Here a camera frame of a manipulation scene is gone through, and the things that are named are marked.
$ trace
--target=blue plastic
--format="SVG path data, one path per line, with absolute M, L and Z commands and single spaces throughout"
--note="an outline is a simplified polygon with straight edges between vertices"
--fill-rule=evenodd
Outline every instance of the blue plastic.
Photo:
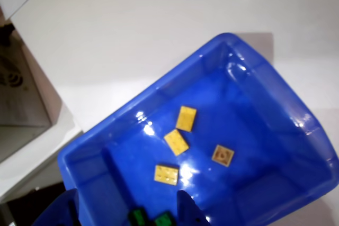
M 175 128 L 182 105 L 198 112 L 192 132 L 181 132 L 190 148 L 176 157 L 163 137 Z M 235 151 L 228 168 L 211 160 L 217 144 Z M 177 216 L 180 189 L 212 226 L 267 225 L 332 190 L 339 173 L 337 155 L 310 110 L 260 54 L 229 33 L 58 159 L 66 188 L 79 191 L 83 226 L 124 225 L 139 206 L 150 218 L 165 211 Z M 179 166 L 178 185 L 155 182 L 156 164 Z

